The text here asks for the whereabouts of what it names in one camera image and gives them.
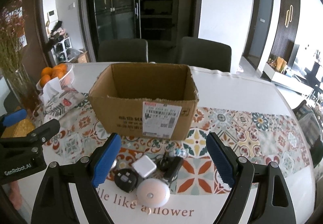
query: blue gripper pad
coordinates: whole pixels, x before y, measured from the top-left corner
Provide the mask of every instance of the blue gripper pad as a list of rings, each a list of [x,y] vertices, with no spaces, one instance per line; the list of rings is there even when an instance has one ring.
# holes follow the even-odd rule
[[[121,137],[116,133],[112,133],[104,143],[104,145],[102,147],[96,148],[96,150],[93,152],[92,156],[101,155],[97,158],[94,158],[94,161],[96,160],[96,163],[94,165],[93,178],[91,182],[95,188],[97,188],[99,184],[104,183],[113,165],[113,162],[120,151],[120,148]]]
[[[5,127],[12,126],[24,120],[27,117],[27,111],[25,109],[19,109],[18,111],[6,115],[2,121]]]
[[[210,157],[215,164],[220,177],[222,178],[222,181],[227,183],[229,187],[232,188],[235,185],[232,165],[227,159],[226,154],[219,146],[219,143],[217,143],[210,134],[206,137],[206,149],[209,152]]]

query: white plastic basket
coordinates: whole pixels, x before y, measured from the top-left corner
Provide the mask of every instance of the white plastic basket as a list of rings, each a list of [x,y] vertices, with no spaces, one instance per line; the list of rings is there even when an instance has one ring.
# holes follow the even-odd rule
[[[61,84],[62,88],[71,85],[75,79],[74,71],[73,71],[74,65],[69,63],[66,63],[66,65],[67,65],[67,73],[59,80],[59,83]],[[36,88],[38,91],[42,92],[43,89],[41,88],[39,82],[40,80],[36,84]]]

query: glass door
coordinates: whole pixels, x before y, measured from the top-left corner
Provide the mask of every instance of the glass door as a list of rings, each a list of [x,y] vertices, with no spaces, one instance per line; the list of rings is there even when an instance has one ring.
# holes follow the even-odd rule
[[[141,38],[139,0],[88,0],[92,40]]]

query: open cardboard box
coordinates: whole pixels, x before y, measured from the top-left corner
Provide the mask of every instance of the open cardboard box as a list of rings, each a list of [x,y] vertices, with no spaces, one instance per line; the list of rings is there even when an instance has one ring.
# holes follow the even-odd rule
[[[184,140],[187,137],[198,103],[197,88],[190,68],[174,64],[112,64],[100,74],[88,98],[107,132],[171,140]],[[172,134],[143,132],[147,126],[151,126],[151,122],[147,122],[151,117],[146,113],[143,119],[143,113],[148,112],[147,108],[152,108],[149,112],[156,113],[156,106],[159,106],[159,110],[166,108],[167,112],[168,108],[177,110],[176,114],[172,114],[177,121],[171,124]],[[154,124],[154,127],[163,132],[162,127],[169,128],[169,125]]]

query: white round device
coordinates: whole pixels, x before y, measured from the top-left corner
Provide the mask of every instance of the white round device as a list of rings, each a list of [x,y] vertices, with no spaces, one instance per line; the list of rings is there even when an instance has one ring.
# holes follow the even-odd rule
[[[147,207],[162,207],[170,197],[169,187],[159,179],[145,179],[137,187],[138,201]]]

